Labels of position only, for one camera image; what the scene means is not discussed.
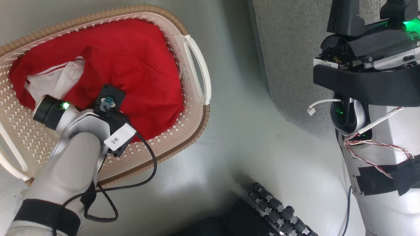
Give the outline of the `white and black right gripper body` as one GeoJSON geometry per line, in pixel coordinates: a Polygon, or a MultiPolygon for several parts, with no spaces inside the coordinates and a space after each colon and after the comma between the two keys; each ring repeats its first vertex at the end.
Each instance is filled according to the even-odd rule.
{"type": "Polygon", "coordinates": [[[33,119],[54,130],[61,138],[72,138],[78,133],[92,133],[99,139],[111,135],[107,122],[94,114],[92,109],[79,111],[76,106],[45,95],[36,106],[33,119]]]}

